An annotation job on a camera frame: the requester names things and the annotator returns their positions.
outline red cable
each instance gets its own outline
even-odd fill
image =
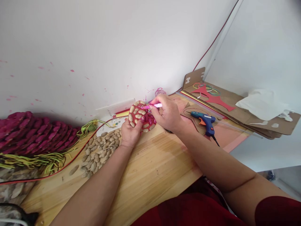
[[[227,18],[226,22],[224,23],[223,27],[221,28],[221,30],[219,31],[219,33],[218,33],[217,36],[215,37],[215,39],[214,39],[213,43],[211,44],[211,46],[214,44],[214,42],[216,41],[217,37],[218,37],[219,34],[221,33],[222,29],[223,29],[224,26],[226,25],[226,23],[227,23],[229,17],[231,16],[231,14],[232,14],[232,12],[233,12],[233,10],[234,10],[234,8],[235,8],[235,6],[236,6],[237,3],[238,3],[238,0],[237,0],[237,2],[235,3],[233,9],[231,10],[231,13],[230,13],[230,15],[228,16],[228,18]],[[205,54],[204,54],[204,55],[202,56],[202,58],[198,61],[198,63],[197,63],[196,66],[194,67],[193,71],[196,69],[196,67],[198,66],[199,62],[203,59],[203,57],[204,57],[204,56],[206,55],[206,53],[209,51],[209,49],[211,48],[211,46],[207,49],[207,51],[205,52]]]
[[[84,147],[76,154],[76,156],[70,161],[67,163],[67,165],[65,165],[63,168],[61,168],[59,171],[55,172],[54,174],[51,174],[49,176],[46,176],[46,177],[40,177],[40,178],[35,178],[35,179],[24,179],[24,180],[11,180],[11,181],[5,181],[5,182],[1,182],[0,185],[7,185],[7,184],[15,184],[15,183],[24,183],[24,182],[32,182],[32,181],[37,181],[37,180],[42,180],[42,179],[45,179],[45,178],[48,178],[48,177],[51,177],[59,172],[61,172],[64,168],[66,168],[68,165],[70,165],[70,163],[72,163],[76,158],[77,156],[81,153],[81,151],[84,149]]]

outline forearm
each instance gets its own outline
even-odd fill
[[[201,171],[223,192],[232,191],[256,173],[196,130],[182,125],[175,134],[186,145]]]
[[[105,165],[68,201],[52,225],[103,225],[132,148],[119,146]]]

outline blue glue gun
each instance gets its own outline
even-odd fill
[[[203,114],[201,112],[197,112],[197,111],[192,111],[192,112],[188,112],[188,113],[190,113],[192,117],[201,120],[201,122],[199,124],[206,127],[206,135],[207,136],[214,137],[214,129],[213,129],[212,123],[215,122],[215,120],[216,120],[215,117],[209,116],[209,115]]]

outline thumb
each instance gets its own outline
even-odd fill
[[[141,130],[141,128],[142,128],[142,125],[143,125],[143,123],[144,123],[144,119],[145,119],[145,117],[144,116],[142,116],[139,120],[138,120],[138,122],[137,122],[137,124],[136,124],[136,126],[135,126],[135,129],[136,130]]]
[[[162,118],[162,115],[160,114],[159,110],[154,105],[149,105],[151,109],[152,115],[155,117],[156,121],[159,122]]]

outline pink pen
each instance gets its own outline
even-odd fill
[[[157,104],[154,104],[155,107],[162,107],[162,104],[161,103],[157,103]],[[143,107],[140,107],[141,109],[150,109],[150,106],[147,105],[147,106],[143,106]]]

